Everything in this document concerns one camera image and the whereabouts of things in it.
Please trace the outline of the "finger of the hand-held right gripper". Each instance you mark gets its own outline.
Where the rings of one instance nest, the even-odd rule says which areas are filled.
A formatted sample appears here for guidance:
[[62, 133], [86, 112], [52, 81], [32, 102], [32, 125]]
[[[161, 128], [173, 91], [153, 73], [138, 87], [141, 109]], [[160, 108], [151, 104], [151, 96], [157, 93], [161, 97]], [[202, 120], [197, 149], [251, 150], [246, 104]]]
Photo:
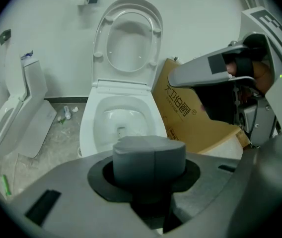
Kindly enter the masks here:
[[238, 55], [248, 50], [246, 45], [235, 45], [186, 62], [168, 74], [173, 87], [193, 87], [219, 84], [232, 81], [234, 77], [227, 72], [225, 55]]

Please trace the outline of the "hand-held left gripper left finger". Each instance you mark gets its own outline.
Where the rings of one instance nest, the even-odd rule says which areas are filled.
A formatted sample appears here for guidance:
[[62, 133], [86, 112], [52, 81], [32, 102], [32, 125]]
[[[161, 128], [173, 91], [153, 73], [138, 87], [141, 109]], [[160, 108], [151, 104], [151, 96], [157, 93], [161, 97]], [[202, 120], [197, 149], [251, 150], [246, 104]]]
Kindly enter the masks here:
[[24, 215], [46, 190], [60, 192], [60, 197], [45, 219], [42, 229], [63, 238], [157, 238], [132, 210], [129, 203], [109, 202], [89, 185], [89, 169], [109, 156], [102, 152], [56, 166], [40, 177], [9, 204]]

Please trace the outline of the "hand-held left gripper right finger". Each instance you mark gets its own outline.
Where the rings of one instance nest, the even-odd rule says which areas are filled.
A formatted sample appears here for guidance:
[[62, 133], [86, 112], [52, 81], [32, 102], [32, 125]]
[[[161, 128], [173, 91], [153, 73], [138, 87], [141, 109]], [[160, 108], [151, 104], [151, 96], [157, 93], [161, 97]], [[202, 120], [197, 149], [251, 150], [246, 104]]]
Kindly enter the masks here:
[[200, 176], [188, 190], [173, 194], [174, 208], [206, 208], [218, 199], [236, 207], [241, 198], [240, 187], [228, 187], [233, 172], [222, 170], [219, 166], [235, 169], [238, 160], [195, 153], [188, 153], [186, 158], [198, 165]]

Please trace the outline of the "person's right hand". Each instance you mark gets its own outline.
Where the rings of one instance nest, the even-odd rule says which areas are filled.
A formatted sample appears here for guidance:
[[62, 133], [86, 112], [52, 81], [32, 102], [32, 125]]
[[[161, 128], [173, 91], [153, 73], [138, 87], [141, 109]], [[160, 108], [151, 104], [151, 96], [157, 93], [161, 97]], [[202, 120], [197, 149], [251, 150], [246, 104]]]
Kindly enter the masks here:
[[[266, 94], [267, 91], [271, 88], [273, 83], [273, 77], [270, 68], [260, 62], [252, 61], [253, 65], [253, 77], [256, 79], [256, 88], [262, 94]], [[237, 74], [237, 64], [232, 61], [226, 65], [226, 70], [232, 76]]]

